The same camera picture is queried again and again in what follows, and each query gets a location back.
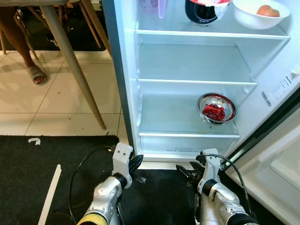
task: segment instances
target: slipper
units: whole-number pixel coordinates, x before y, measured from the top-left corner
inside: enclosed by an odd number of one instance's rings
[[[47,75],[38,67],[38,66],[34,66],[34,67],[29,67],[27,68],[27,73],[29,74],[29,76],[31,77],[32,81],[35,78],[38,77],[43,77],[43,81],[40,83],[34,83],[38,86],[45,84],[48,81]]]

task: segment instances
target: white stick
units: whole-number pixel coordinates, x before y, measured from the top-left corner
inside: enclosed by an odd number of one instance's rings
[[[60,168],[60,164],[57,165],[55,173],[53,175],[49,190],[48,190],[48,194],[43,206],[43,210],[41,213],[41,217],[39,218],[38,224],[37,225],[45,225],[46,223],[46,219],[49,213],[49,209],[51,206],[51,202],[54,196],[54,192],[58,183],[58,180],[60,178],[60,173],[61,173],[61,168]]]

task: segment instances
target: tile floor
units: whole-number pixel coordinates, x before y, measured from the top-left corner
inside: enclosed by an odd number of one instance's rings
[[[59,51],[36,51],[49,82],[36,86],[16,51],[0,52],[0,135],[127,135],[113,61],[105,52],[75,52],[107,130],[96,122]]]

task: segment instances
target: black container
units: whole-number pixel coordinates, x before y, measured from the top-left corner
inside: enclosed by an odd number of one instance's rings
[[[205,6],[197,3],[193,3],[190,0],[186,0],[185,10],[187,17],[198,24],[209,24],[217,20],[214,6]]]

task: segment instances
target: metal bowl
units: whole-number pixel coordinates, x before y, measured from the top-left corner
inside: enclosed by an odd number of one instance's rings
[[[205,116],[202,111],[206,105],[214,104],[219,107],[224,107],[225,118],[223,121],[216,121]],[[204,119],[205,122],[215,125],[224,125],[231,121],[236,113],[233,102],[225,95],[219,93],[206,93],[198,99],[198,110],[199,115]]]

